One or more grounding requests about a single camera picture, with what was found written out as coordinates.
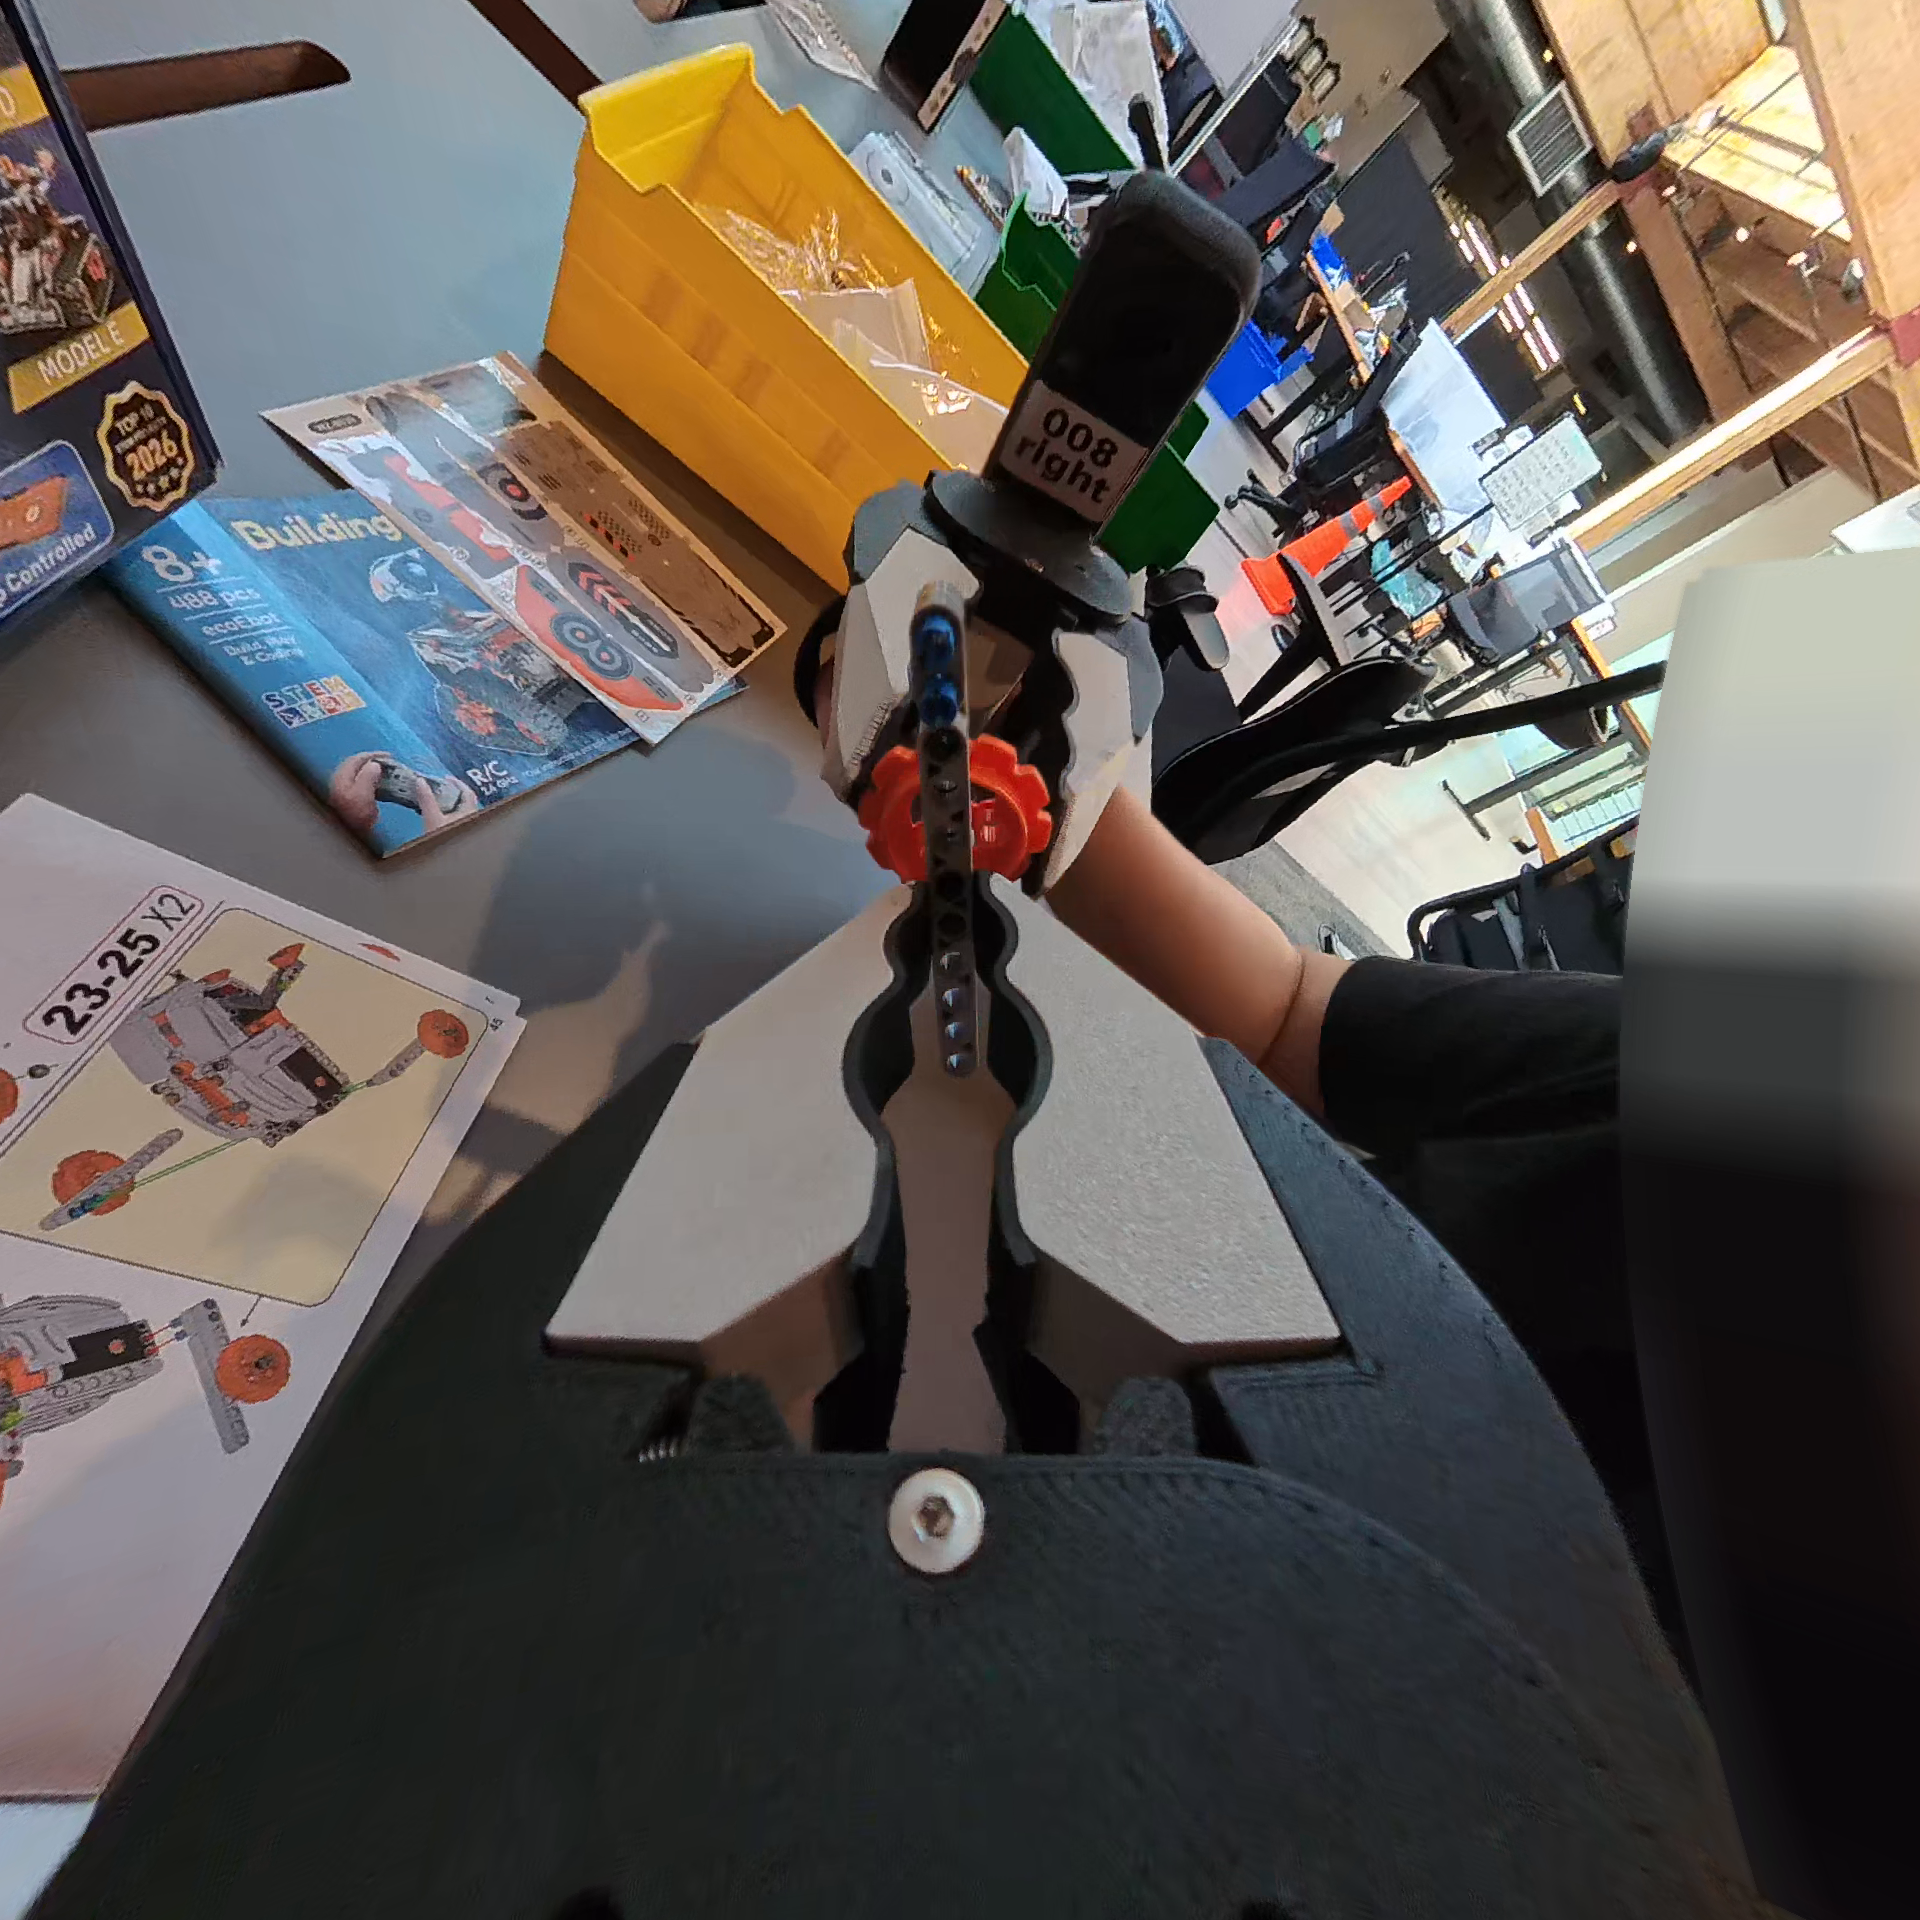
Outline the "yellow plastic bin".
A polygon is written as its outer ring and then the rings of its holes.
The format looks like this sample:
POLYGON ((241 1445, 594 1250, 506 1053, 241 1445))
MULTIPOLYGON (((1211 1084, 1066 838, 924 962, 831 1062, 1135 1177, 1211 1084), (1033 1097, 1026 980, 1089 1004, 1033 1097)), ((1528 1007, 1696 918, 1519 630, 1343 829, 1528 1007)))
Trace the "yellow plastic bin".
POLYGON ((843 588, 854 510, 947 466, 732 242, 834 242, 876 286, 911 284, 936 372, 1015 401, 1026 357, 827 131, 723 42, 590 87, 545 352, 782 548, 843 588))

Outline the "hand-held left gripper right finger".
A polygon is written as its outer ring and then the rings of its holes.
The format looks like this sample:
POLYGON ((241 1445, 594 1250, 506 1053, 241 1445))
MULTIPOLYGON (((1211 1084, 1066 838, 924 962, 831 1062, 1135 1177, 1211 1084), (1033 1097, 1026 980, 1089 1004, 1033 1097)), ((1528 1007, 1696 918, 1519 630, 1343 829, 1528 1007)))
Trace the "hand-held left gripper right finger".
POLYGON ((1221 1082, 1233 1047, 1022 896, 982 902, 995 1149, 982 1357, 1009 1450, 1137 1379, 1317 1361, 1341 1326, 1221 1082))

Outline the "green plastic bin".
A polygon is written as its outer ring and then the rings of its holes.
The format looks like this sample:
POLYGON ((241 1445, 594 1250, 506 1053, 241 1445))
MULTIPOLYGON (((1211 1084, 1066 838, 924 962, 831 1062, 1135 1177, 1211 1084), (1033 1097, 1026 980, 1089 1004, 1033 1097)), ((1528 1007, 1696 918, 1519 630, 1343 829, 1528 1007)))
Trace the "green plastic bin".
MULTIPOLYGON (((1033 219, 1020 199, 1002 222, 996 255, 973 301, 1029 361, 1044 343, 1075 273, 1077 251, 1068 235, 1033 219)), ((1102 543, 1129 572, 1182 567, 1217 517, 1215 497, 1188 468, 1188 454, 1204 430, 1206 415, 1190 399, 1108 523, 1102 543)))
POLYGON ((1144 2, 1017 2, 987 38, 973 97, 1062 175, 1137 171, 1171 151, 1166 66, 1144 2))

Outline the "blue plastic bin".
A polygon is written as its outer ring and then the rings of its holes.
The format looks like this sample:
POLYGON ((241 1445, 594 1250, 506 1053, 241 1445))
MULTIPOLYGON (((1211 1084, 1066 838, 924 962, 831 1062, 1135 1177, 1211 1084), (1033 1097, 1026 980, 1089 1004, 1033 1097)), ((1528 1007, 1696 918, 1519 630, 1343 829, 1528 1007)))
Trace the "blue plastic bin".
POLYGON ((1312 359, 1312 344, 1268 335, 1261 324, 1248 321, 1222 352, 1213 372, 1208 372, 1204 392, 1221 415, 1239 417, 1272 388, 1292 379, 1312 359))

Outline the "orange traffic cone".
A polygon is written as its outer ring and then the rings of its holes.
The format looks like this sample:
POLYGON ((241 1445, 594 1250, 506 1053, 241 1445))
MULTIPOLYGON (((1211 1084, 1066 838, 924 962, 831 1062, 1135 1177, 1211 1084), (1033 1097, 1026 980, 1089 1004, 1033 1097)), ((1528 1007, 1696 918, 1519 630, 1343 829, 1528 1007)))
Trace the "orange traffic cone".
POLYGON ((1241 572, 1261 599, 1261 608, 1275 618, 1288 616, 1293 608, 1293 583, 1286 567, 1299 568, 1308 577, 1319 577, 1350 548, 1379 536, 1386 517, 1408 492, 1414 492, 1414 481, 1406 475, 1392 481, 1364 494, 1348 512, 1323 519, 1277 554, 1242 559, 1241 572))

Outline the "black office chair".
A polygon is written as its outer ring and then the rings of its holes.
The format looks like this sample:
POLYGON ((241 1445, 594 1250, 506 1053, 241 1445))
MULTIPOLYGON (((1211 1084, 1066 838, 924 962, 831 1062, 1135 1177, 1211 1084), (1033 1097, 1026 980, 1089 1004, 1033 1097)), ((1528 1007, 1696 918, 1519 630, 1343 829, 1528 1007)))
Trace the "black office chair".
POLYGON ((1423 721, 1332 721, 1341 700, 1332 680, 1319 681, 1292 705, 1190 745, 1153 776, 1157 820, 1210 865, 1248 856, 1293 825, 1359 769, 1403 761, 1459 741, 1501 732, 1548 732, 1550 721, 1621 714, 1632 701, 1663 689, 1667 661, 1619 676, 1423 721))

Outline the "printed sticker sheet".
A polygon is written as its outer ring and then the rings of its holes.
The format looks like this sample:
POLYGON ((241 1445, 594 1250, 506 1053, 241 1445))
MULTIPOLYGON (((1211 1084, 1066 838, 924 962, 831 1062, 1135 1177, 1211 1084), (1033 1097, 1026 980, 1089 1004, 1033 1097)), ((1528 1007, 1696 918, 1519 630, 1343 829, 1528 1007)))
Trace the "printed sticker sheet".
POLYGON ((783 636, 680 517, 514 355, 262 419, 659 745, 783 636))

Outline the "flat clear plastic bag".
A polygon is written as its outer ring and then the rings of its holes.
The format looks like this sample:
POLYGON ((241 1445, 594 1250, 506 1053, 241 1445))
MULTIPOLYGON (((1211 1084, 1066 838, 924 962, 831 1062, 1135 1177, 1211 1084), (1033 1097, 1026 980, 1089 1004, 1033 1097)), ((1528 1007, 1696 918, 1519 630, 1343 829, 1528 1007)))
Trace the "flat clear plastic bag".
POLYGON ((927 443, 944 435, 993 437, 1006 404, 935 366, 931 341, 913 282, 829 291, 783 290, 834 353, 862 372, 876 394, 927 443))

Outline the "dark blue toy kit box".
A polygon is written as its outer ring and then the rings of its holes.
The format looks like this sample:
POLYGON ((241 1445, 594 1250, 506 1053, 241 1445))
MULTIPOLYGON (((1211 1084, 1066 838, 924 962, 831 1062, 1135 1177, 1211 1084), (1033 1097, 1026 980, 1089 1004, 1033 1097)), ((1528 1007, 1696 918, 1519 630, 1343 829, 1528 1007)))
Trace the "dark blue toy kit box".
POLYGON ((2 5, 2 627, 219 474, 204 410, 31 4, 2 5))

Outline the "black rolling cart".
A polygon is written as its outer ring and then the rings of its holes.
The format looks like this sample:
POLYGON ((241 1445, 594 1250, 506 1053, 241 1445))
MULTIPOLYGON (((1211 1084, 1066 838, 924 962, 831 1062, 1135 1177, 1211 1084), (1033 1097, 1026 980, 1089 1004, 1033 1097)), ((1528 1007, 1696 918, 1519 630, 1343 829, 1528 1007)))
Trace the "black rolling cart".
POLYGON ((1503 885, 1477 887, 1417 905, 1406 940, 1421 964, 1477 973, 1581 973, 1619 976, 1638 820, 1612 834, 1527 865, 1503 885))

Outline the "grey desk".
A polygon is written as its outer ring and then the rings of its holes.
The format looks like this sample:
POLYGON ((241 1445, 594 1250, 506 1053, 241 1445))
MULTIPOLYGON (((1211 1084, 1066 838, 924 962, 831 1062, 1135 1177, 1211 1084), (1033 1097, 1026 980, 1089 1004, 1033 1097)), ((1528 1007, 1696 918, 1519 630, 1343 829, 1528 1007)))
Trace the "grey desk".
MULTIPOLYGON (((348 69, 97 140, 230 492, 324 483, 264 410, 539 350, 581 118, 468 4, 38 13, 67 69, 271 42, 348 69)), ((525 1035, 390 1290, 880 884, 792 692, 829 588, 572 372, 537 370, 787 621, 743 692, 656 751, 375 862, 109 588, 73 588, 4 638, 4 803, 62 803, 517 995, 525 1035)))

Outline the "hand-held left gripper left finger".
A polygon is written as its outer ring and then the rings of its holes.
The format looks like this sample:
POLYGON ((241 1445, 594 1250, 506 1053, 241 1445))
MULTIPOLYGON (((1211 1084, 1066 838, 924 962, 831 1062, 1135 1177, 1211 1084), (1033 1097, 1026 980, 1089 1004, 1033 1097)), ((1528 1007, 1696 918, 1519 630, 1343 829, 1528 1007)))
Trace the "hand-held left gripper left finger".
POLYGON ((803 1446, 884 1450, 905 1346, 916 891, 703 1033, 547 1323, 557 1354, 749 1377, 803 1446))

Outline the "orange toy gear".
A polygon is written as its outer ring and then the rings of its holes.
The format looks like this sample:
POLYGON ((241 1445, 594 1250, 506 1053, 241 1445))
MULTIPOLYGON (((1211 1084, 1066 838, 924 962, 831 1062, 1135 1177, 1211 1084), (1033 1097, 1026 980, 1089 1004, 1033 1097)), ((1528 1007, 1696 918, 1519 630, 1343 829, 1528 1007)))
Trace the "orange toy gear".
MULTIPOLYGON (((967 867, 1007 880, 1026 876, 1055 834, 1044 774, 1022 761, 1011 741, 986 734, 969 741, 966 794, 967 867)), ((884 873, 902 884, 925 882, 929 851, 916 749, 894 747, 874 763, 856 818, 884 873)))

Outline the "open instruction booklet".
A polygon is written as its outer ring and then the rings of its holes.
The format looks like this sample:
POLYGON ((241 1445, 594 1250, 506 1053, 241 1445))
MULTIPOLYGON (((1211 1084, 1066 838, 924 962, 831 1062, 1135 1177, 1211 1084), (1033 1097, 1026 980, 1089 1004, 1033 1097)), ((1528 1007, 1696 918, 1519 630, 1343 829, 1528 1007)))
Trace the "open instruction booklet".
POLYGON ((517 1047, 517 996, 2 820, 2 1793, 100 1794, 517 1047))

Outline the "grey perforated toy beam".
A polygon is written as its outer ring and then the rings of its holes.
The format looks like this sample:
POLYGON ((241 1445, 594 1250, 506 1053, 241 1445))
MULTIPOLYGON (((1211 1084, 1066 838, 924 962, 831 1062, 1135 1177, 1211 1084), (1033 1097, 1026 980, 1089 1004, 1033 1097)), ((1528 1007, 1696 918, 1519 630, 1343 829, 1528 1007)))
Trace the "grey perforated toy beam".
POLYGON ((964 588, 935 579, 920 590, 905 625, 929 987, 938 1066, 951 1078, 973 1077, 982 1055, 966 612, 964 588))

